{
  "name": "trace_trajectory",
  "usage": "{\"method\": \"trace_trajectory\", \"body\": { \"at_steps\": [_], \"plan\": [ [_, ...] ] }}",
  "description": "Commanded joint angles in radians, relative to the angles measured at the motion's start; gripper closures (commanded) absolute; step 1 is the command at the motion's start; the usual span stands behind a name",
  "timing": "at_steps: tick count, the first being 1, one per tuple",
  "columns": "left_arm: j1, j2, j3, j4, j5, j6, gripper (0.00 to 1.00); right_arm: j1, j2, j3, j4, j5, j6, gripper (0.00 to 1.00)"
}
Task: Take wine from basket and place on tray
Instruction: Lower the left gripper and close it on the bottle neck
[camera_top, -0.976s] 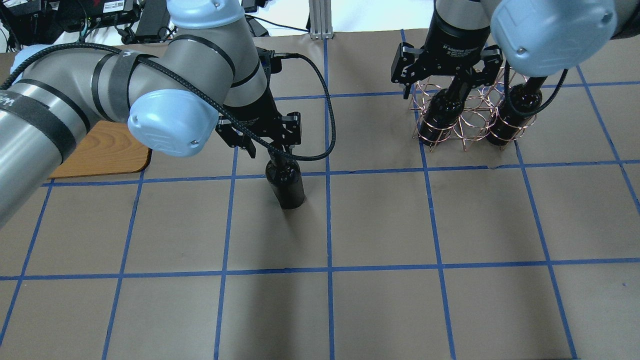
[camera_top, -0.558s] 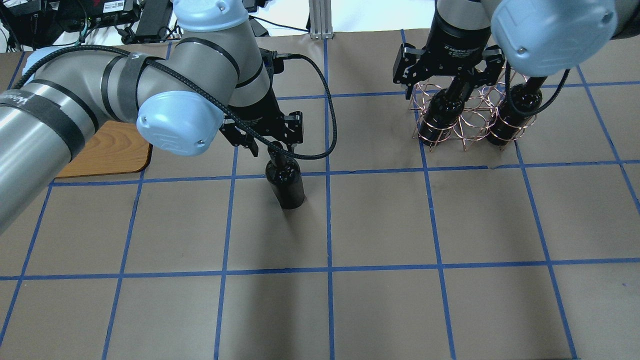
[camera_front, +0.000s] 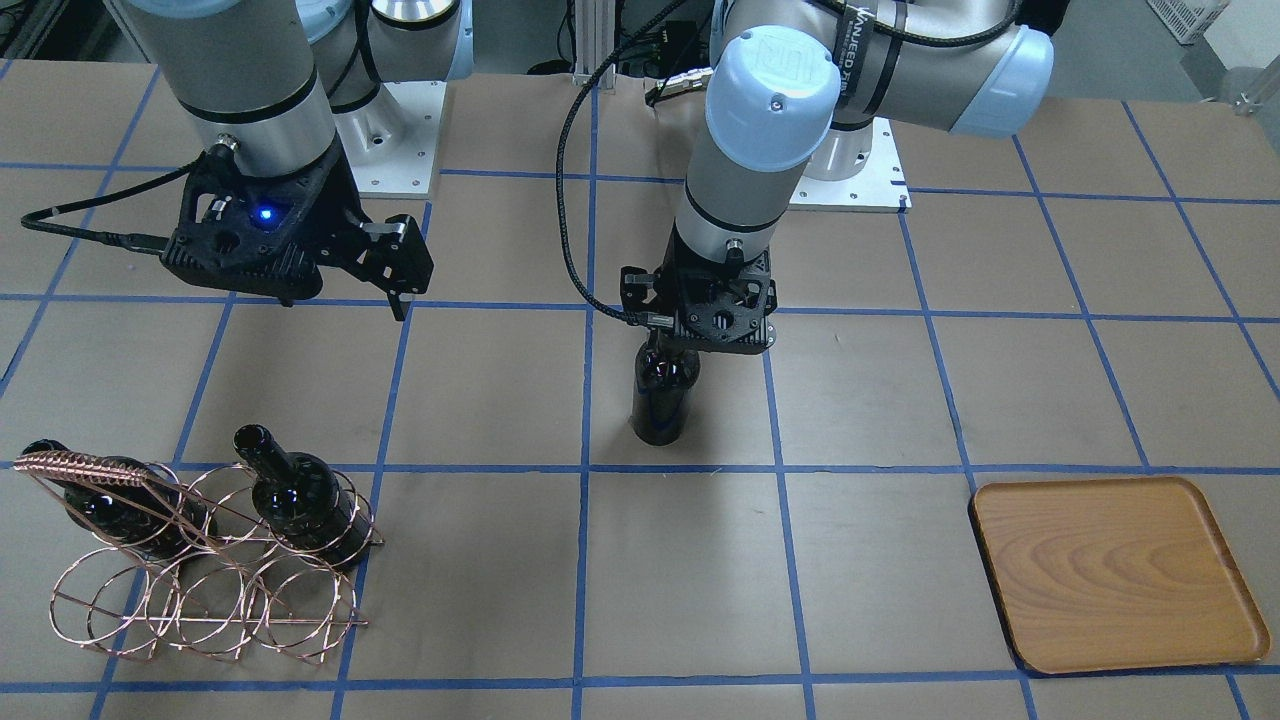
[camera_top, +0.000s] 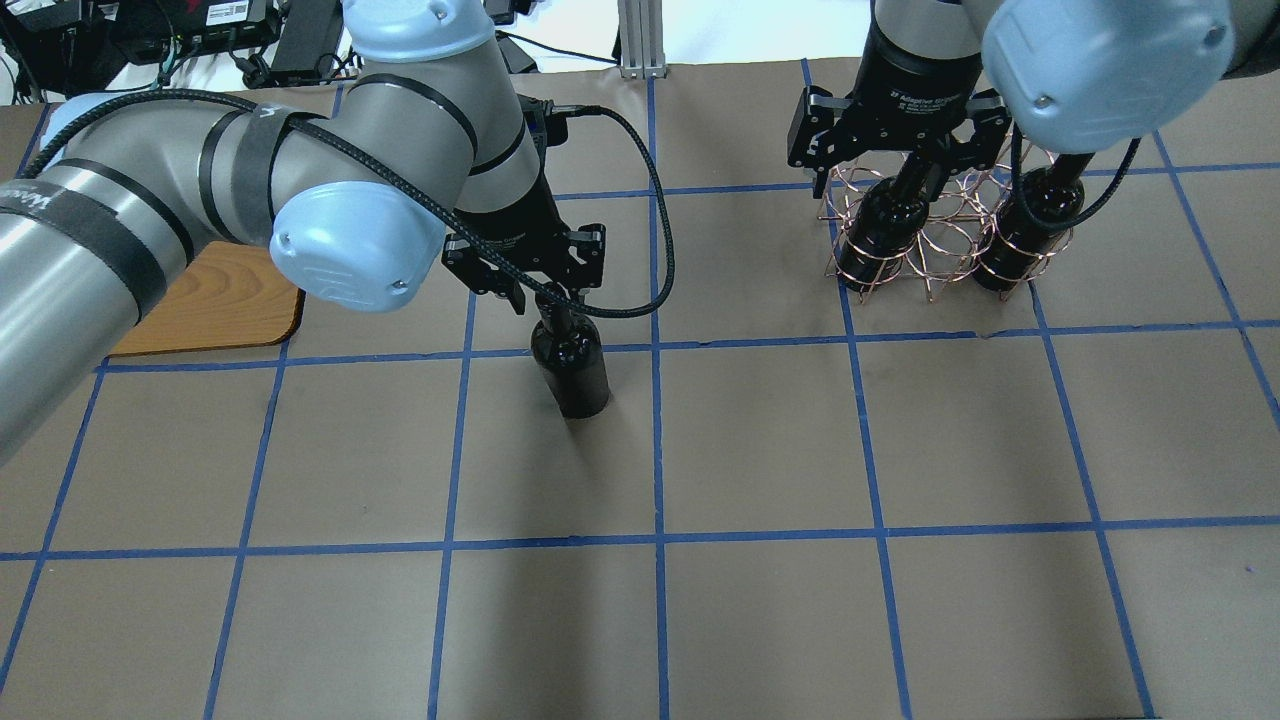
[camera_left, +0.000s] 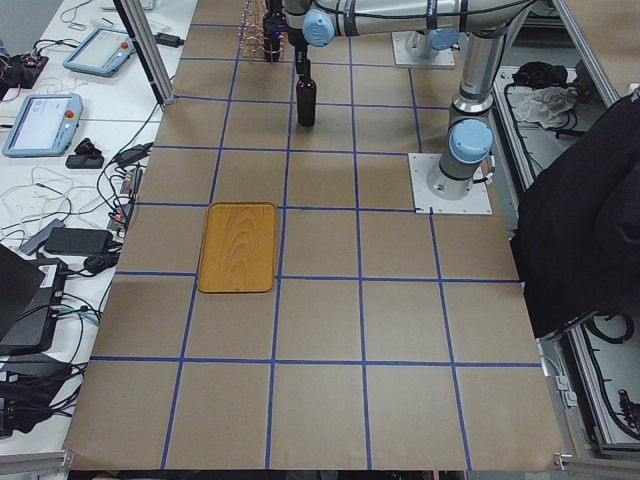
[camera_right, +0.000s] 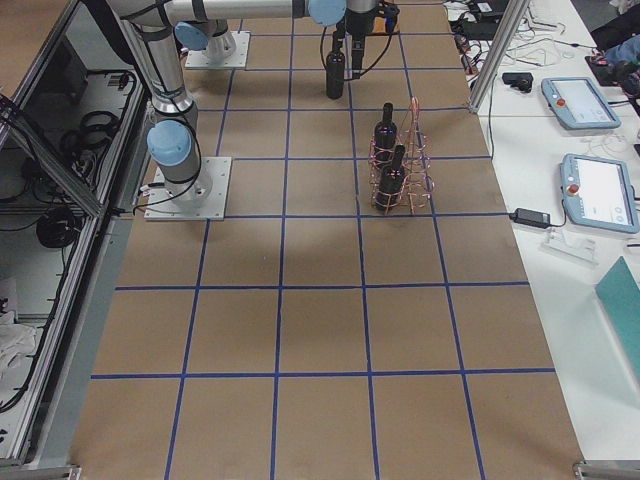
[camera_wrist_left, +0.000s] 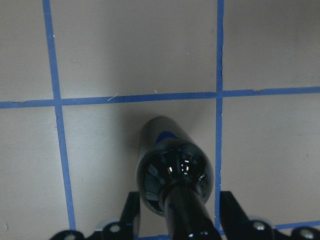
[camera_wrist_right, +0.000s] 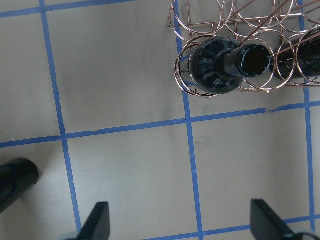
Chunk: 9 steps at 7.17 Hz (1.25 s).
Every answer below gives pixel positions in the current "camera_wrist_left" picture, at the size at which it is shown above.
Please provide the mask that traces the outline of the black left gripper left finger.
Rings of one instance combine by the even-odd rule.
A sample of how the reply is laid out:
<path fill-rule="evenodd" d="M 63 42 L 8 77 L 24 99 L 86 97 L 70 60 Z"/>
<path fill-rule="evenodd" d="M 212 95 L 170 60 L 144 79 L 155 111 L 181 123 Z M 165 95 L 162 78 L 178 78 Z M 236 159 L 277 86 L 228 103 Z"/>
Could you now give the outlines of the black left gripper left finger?
<path fill-rule="evenodd" d="M 138 191 L 128 193 L 119 220 L 120 240 L 137 240 L 140 232 L 141 204 Z"/>

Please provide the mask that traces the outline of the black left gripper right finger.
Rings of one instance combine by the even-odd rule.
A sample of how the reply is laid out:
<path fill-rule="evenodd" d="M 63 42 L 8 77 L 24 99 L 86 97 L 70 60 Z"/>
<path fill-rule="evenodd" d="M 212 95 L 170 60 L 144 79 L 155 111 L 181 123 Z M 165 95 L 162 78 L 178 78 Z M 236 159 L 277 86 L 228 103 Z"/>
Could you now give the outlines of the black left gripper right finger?
<path fill-rule="evenodd" d="M 250 220 L 231 191 L 219 197 L 220 225 L 228 240 L 244 240 Z"/>

